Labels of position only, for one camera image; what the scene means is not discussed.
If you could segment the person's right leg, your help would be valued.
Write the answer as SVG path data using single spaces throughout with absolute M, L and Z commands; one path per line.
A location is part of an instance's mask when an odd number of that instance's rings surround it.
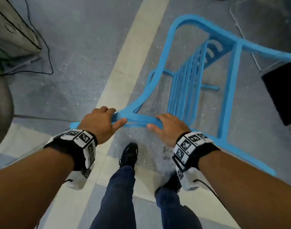
M 163 229 L 202 229 L 196 214 L 181 205 L 177 192 L 159 187 L 155 191 L 156 204 L 161 210 Z

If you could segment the person's right black shoe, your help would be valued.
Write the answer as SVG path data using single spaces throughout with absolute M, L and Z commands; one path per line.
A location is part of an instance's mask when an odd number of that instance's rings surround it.
M 159 188 L 157 188 L 155 190 L 154 196 L 156 197 L 156 195 L 158 194 L 158 192 L 161 188 L 167 188 L 167 189 L 173 190 L 176 193 L 178 193 L 180 191 L 181 187 L 182 187 L 182 185 L 180 183 L 178 174 L 176 171 L 174 171 L 174 172 L 172 172 L 169 180 L 164 185 L 160 186 Z

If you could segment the black panel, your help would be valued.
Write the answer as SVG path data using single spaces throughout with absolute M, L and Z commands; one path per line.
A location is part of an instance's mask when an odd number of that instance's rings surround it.
M 262 81 L 285 126 L 291 124 L 291 63 L 272 70 L 262 77 Z

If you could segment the person's right forearm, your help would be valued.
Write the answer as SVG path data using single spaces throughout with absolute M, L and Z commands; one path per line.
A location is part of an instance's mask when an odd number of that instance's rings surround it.
M 291 185 L 220 150 L 198 167 L 241 229 L 291 229 Z

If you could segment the dark round object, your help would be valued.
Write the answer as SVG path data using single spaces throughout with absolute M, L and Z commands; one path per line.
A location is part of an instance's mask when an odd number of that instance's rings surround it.
M 0 77 L 0 144 L 5 138 L 14 115 L 13 97 L 5 77 Z

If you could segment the person's black shoe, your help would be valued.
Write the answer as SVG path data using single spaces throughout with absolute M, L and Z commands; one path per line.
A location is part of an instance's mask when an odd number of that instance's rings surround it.
M 164 185 L 160 186 L 159 188 L 157 188 L 155 190 L 154 196 L 156 197 L 156 195 L 158 194 L 158 192 L 161 188 L 167 188 L 167 189 L 173 190 L 176 193 L 178 193 L 180 191 L 181 187 L 182 187 L 182 185 L 180 183 L 178 174 L 176 171 L 174 171 L 174 172 L 172 172 L 169 180 Z
M 119 160 L 120 168 L 130 166 L 134 169 L 138 157 L 138 145 L 135 142 L 130 142 L 122 152 Z

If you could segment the person's leg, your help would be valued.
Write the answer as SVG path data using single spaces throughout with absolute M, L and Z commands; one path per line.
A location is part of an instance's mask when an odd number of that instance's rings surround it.
M 134 184 L 134 167 L 120 167 L 109 180 L 100 209 L 90 229 L 136 229 L 132 202 Z
M 155 191 L 156 204 L 161 210 L 163 229 L 202 229 L 196 214 L 181 205 L 177 192 L 159 187 Z

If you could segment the person's left black shoe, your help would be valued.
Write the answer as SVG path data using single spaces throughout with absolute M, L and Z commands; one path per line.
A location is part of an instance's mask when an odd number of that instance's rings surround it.
M 135 142 L 130 142 L 122 152 L 119 160 L 120 168 L 130 166 L 134 169 L 138 157 L 138 145 Z

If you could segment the blue metal cart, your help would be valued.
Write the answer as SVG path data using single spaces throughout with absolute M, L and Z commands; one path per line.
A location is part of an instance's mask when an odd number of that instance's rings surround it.
M 171 72 L 165 68 L 165 64 L 171 49 L 175 32 L 183 25 L 197 26 L 199 29 L 208 33 L 208 38 L 176 72 Z M 201 88 L 213 90 L 220 89 L 214 85 L 201 83 L 203 71 L 224 55 L 230 53 L 231 56 L 227 72 L 227 81 L 224 90 L 224 99 L 221 107 L 217 137 L 209 134 L 205 135 L 210 139 L 213 139 L 217 146 L 220 146 L 232 154 L 237 155 L 258 169 L 272 176 L 276 176 L 276 171 L 272 168 L 227 142 L 237 73 L 242 51 L 258 53 L 264 57 L 272 58 L 278 61 L 291 62 L 291 53 L 273 50 L 254 44 L 243 38 L 238 38 L 237 36 L 223 30 L 218 26 L 215 26 L 213 23 L 201 18 L 198 15 L 183 15 L 178 17 L 170 27 L 158 66 L 149 74 L 143 93 L 126 108 L 115 113 L 112 117 L 112 123 L 117 122 L 121 118 L 126 118 L 128 120 L 128 124 L 126 124 L 125 127 L 145 127 L 147 124 L 155 124 L 161 128 L 162 123 L 160 120 L 147 115 L 138 114 L 137 112 L 155 90 L 162 74 L 165 73 L 173 77 L 167 112 L 177 116 L 187 125 L 192 125 L 197 116 L 197 107 Z

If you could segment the person's left hand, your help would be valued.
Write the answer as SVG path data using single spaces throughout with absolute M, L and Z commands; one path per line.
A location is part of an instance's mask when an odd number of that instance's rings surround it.
M 106 106 L 95 108 L 82 119 L 78 129 L 91 132 L 95 135 L 98 145 L 104 144 L 114 135 L 112 133 L 112 117 L 115 112 L 115 108 Z

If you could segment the person's right hand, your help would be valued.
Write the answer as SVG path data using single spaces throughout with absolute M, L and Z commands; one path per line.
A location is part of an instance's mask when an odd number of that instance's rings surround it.
M 183 135 L 191 132 L 183 121 L 170 113 L 156 115 L 156 118 L 159 119 L 163 125 L 163 134 L 157 136 L 170 148 L 174 148 L 178 139 Z

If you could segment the person's left leg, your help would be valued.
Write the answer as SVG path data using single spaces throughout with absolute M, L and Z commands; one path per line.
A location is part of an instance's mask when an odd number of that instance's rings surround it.
M 100 209 L 90 229 L 136 229 L 132 202 L 134 184 L 134 167 L 120 167 L 109 180 Z

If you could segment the person's left forearm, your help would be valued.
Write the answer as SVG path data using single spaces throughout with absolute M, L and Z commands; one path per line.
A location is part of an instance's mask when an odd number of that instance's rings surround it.
M 73 158 L 52 148 L 1 169 L 0 229 L 34 229 L 73 169 Z

